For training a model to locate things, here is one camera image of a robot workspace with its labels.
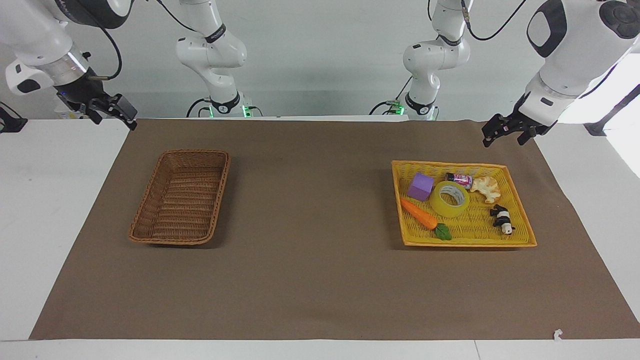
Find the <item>tape roll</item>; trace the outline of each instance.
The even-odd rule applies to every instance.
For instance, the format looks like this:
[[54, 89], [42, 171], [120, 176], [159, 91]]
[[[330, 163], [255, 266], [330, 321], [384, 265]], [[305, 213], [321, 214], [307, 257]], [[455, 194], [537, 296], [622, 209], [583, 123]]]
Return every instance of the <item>tape roll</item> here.
[[[443, 194], [453, 197], [456, 205], [449, 204], [442, 198]], [[439, 215], [447, 218], [460, 216], [469, 206], [469, 193], [459, 184], [453, 181], [442, 181], [433, 189], [429, 197], [429, 204]]]

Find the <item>black cable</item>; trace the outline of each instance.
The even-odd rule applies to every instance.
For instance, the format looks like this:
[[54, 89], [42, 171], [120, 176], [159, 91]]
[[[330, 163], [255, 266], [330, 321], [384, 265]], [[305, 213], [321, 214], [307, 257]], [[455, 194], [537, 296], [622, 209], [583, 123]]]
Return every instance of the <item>black cable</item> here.
[[189, 26], [186, 26], [185, 24], [182, 23], [182, 21], [178, 20], [177, 17], [175, 17], [175, 15], [169, 10], [167, 9], [167, 7], [163, 4], [162, 0], [156, 0], [158, 2], [158, 4], [160, 4], [164, 10], [171, 15], [171, 17], [173, 17], [174, 20], [176, 20], [178, 22], [178, 24], [182, 25], [183, 28], [187, 29], [187, 30], [191, 30], [197, 33], [197, 31], [195, 31], [194, 29], [191, 29]]
[[115, 79], [118, 75], [120, 75], [120, 72], [122, 71], [122, 54], [120, 54], [120, 48], [118, 48], [118, 44], [116, 44], [116, 41], [113, 40], [113, 37], [111, 37], [111, 34], [109, 34], [107, 29], [105, 29], [104, 26], [95, 18], [95, 16], [93, 16], [93, 14], [89, 11], [89, 9], [87, 9], [80, 1], [76, 1], [76, 3], [84, 10], [84, 12], [87, 15], [89, 15], [91, 20], [96, 25], [98, 25], [100, 30], [102, 30], [102, 32], [107, 36], [107, 38], [111, 42], [111, 45], [113, 46], [113, 49], [116, 51], [116, 55], [118, 56], [118, 69], [116, 70], [116, 72], [113, 73], [113, 75], [111, 75], [111, 76], [94, 76], [93, 78], [96, 78], [98, 80], [112, 80], [112, 79]]
[[210, 100], [206, 97], [204, 97], [203, 99], [198, 99], [196, 100], [193, 104], [191, 104], [191, 106], [189, 107], [189, 110], [187, 111], [187, 117], [189, 117], [191, 115], [191, 110], [193, 110], [193, 108], [196, 107], [197, 104], [200, 104], [201, 102], [210, 102]]
[[[404, 86], [402, 87], [402, 90], [400, 90], [400, 92], [398, 93], [398, 95], [397, 95], [397, 96], [396, 96], [396, 98], [394, 99], [395, 101], [397, 101], [397, 100], [398, 100], [398, 98], [400, 98], [400, 95], [402, 95], [402, 92], [406, 89], [406, 86], [407, 86], [407, 85], [409, 85], [409, 82], [411, 81], [411, 78], [412, 78], [412, 77], [413, 77], [413, 76], [410, 76], [410, 77], [409, 77], [409, 79], [406, 81], [406, 83], [404, 83]], [[389, 110], [387, 110], [385, 113], [390, 112], [392, 108], [393, 108], [393, 105], [390, 105], [390, 106], [389, 106]]]
[[18, 118], [24, 119], [24, 117], [22, 117], [22, 115], [18, 114], [17, 111], [15, 111], [11, 106], [7, 105], [4, 101], [0, 101], [0, 105], [2, 105], [5, 108], [11, 110], [15, 114], [15, 116], [17, 116]]
[[376, 111], [380, 106], [384, 106], [384, 105], [390, 105], [390, 104], [388, 101], [383, 101], [379, 103], [378, 105], [374, 106], [373, 109], [371, 109], [371, 111], [369, 112], [369, 115], [373, 115], [374, 111]]
[[209, 108], [200, 108], [200, 110], [198, 110], [198, 117], [201, 117], [200, 113], [202, 112], [202, 110], [211, 111], [211, 109], [209, 109]]
[[259, 108], [259, 107], [257, 107], [257, 106], [249, 106], [249, 110], [253, 110], [253, 109], [258, 110], [258, 111], [260, 112], [260, 116], [261, 116], [261, 117], [263, 117], [263, 116], [264, 116], [264, 115], [262, 114], [262, 110], [260, 110], [260, 108]]
[[[524, 5], [524, 3], [526, 3], [527, 0], [522, 0], [522, 2], [520, 3], [520, 5], [518, 5], [518, 7], [516, 8], [516, 10], [513, 10], [513, 13], [511, 13], [511, 16], [509, 16], [509, 18], [507, 19], [507, 21], [504, 22], [504, 24], [496, 31], [493, 33], [493, 35], [491, 35], [490, 37], [486, 37], [486, 38], [481, 38], [479, 36], [477, 36], [473, 30], [471, 30], [471, 21], [466, 18], [465, 22], [467, 23], [467, 29], [469, 29], [469, 33], [471, 34], [471, 36], [478, 40], [478, 41], [487, 41], [487, 40], [491, 40], [493, 39], [496, 35], [498, 35], [502, 29], [504, 29], [505, 26], [507, 26], [507, 24], [509, 24], [509, 21], [511, 21], [511, 19], [513, 19], [513, 17], [518, 13], [518, 11], [520, 11], [520, 8], [522, 7], [522, 5]], [[467, 4], [465, 2], [465, 0], [461, 0], [462, 3], [462, 7], [463, 8], [467, 8]]]
[[616, 104], [611, 111], [606, 114], [600, 121], [590, 124], [584, 124], [584, 127], [589, 131], [589, 134], [593, 136], [607, 136], [604, 131], [604, 127], [607, 123], [613, 119], [622, 109], [626, 108], [636, 97], [640, 95], [640, 84], [629, 92], [622, 100]]
[[402, 90], [400, 90], [400, 92], [398, 93], [398, 95], [396, 96], [396, 98], [394, 100], [398, 100], [398, 98], [400, 97], [400, 95], [402, 95], [402, 92], [406, 89], [406, 86], [409, 85], [409, 82], [411, 81], [411, 78], [413, 76], [409, 77], [409, 80], [406, 81], [406, 83], [404, 84], [404, 86], [402, 87]]
[[600, 82], [593, 89], [589, 90], [588, 93], [580, 96], [578, 99], [581, 99], [583, 97], [587, 97], [587, 96], [591, 95], [592, 92], [598, 90], [600, 85], [602, 85], [602, 83], [604, 83], [604, 81], [609, 77], [609, 75], [611, 75], [611, 73], [613, 72], [613, 69], [615, 69], [616, 66], [618, 66], [618, 64], [613, 65], [613, 67], [611, 67], [611, 69], [609, 69], [609, 72], [604, 76], [604, 78], [602, 78], [602, 80], [600, 80]]

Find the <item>toy carrot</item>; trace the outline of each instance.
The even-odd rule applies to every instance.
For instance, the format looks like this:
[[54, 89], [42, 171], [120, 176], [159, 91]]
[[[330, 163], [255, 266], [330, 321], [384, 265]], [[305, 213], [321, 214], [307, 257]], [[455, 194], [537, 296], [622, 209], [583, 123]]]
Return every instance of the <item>toy carrot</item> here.
[[433, 230], [436, 233], [436, 236], [440, 240], [451, 240], [451, 232], [449, 228], [442, 223], [438, 223], [438, 219], [436, 219], [433, 215], [428, 212], [418, 208], [416, 205], [413, 205], [406, 199], [400, 199], [400, 205], [411, 214], [418, 222], [424, 225], [427, 229]]

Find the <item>purple cube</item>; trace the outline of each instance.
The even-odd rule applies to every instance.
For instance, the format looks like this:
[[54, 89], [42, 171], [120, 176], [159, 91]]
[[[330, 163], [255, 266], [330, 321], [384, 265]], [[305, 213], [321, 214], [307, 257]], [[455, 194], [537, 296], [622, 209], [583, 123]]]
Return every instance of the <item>purple cube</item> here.
[[432, 188], [433, 178], [418, 172], [413, 177], [409, 191], [406, 194], [413, 199], [425, 201], [429, 197]]

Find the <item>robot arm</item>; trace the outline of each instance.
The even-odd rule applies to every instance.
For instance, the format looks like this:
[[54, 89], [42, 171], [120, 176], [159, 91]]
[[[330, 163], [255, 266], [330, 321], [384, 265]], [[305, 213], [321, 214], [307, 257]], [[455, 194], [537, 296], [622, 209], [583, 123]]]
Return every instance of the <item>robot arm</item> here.
[[17, 95], [53, 86], [72, 110], [96, 124], [98, 111], [136, 127], [137, 111], [121, 94], [110, 96], [101, 80], [65, 31], [68, 20], [116, 28], [129, 15], [131, 0], [5, 0], [0, 12], [0, 42], [11, 47], [17, 61], [6, 69], [10, 89]]
[[180, 5], [199, 36], [178, 40], [178, 59], [202, 78], [220, 115], [243, 114], [244, 96], [236, 88], [230, 69], [244, 65], [246, 47], [222, 23], [215, 0], [180, 0]]
[[[473, 0], [467, 1], [467, 8], [472, 4]], [[465, 19], [460, 0], [438, 0], [433, 29], [438, 38], [411, 45], [404, 52], [404, 67], [411, 72], [412, 83], [403, 105], [413, 119], [430, 116], [440, 89], [436, 71], [463, 65], [470, 56], [469, 44], [463, 38]]]
[[484, 125], [484, 146], [514, 132], [522, 132], [520, 145], [546, 134], [574, 100], [632, 50], [639, 33], [640, 12], [621, 1], [548, 0], [542, 4], [527, 36], [545, 64], [513, 113], [496, 114]]

